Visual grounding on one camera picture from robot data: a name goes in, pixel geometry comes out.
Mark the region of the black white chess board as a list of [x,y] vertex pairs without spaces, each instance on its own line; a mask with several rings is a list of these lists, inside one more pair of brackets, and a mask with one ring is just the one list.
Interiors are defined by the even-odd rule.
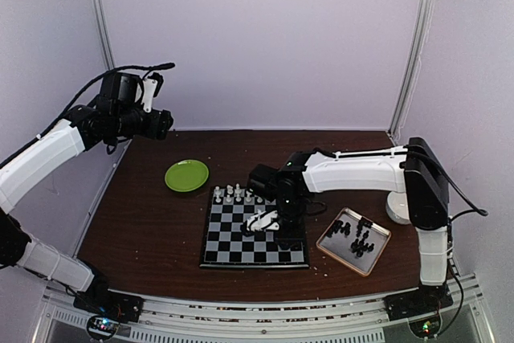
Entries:
[[273,231],[256,232],[245,236],[240,227],[245,220],[261,211],[275,209],[275,203],[255,198],[244,188],[240,195],[235,190],[220,187],[222,201],[215,202],[214,188],[210,190],[209,204],[202,238],[199,266],[217,269],[308,268],[306,236],[300,247],[283,249],[274,241]]

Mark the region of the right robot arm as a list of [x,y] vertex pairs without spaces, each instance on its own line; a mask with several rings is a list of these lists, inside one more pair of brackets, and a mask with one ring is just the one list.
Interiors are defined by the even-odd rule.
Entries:
[[442,298],[450,254],[449,182],[430,146],[421,137],[407,145],[360,152],[329,152],[320,148],[293,153],[280,168],[259,164],[247,188],[275,203],[275,209],[252,215],[246,233],[273,230],[281,243],[296,241],[295,232],[307,214],[313,194],[342,190],[376,190],[388,194],[386,212],[404,220],[418,235],[419,280],[411,303],[430,311]]

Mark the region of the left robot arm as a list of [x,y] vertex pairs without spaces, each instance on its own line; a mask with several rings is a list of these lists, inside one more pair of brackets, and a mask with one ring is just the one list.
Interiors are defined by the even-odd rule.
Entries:
[[48,280],[84,292],[99,314],[115,308],[115,296],[85,263],[62,253],[23,229],[12,213],[40,182],[99,143],[116,147],[135,136],[163,140],[173,124],[168,110],[132,104],[113,111],[78,105],[65,112],[50,131],[35,139],[1,168],[1,266],[21,267]]

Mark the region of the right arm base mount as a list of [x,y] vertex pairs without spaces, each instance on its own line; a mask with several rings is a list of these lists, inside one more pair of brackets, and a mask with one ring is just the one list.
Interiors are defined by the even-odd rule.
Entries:
[[454,303],[451,295],[436,295],[420,291],[403,292],[384,298],[385,310],[390,321],[420,316],[447,308]]

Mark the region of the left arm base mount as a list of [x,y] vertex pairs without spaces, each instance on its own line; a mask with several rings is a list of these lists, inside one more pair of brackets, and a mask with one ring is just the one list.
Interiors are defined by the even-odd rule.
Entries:
[[139,296],[108,291],[107,298],[93,299],[85,294],[78,294],[73,306],[90,313],[106,316],[120,323],[138,322],[143,309],[144,299]]

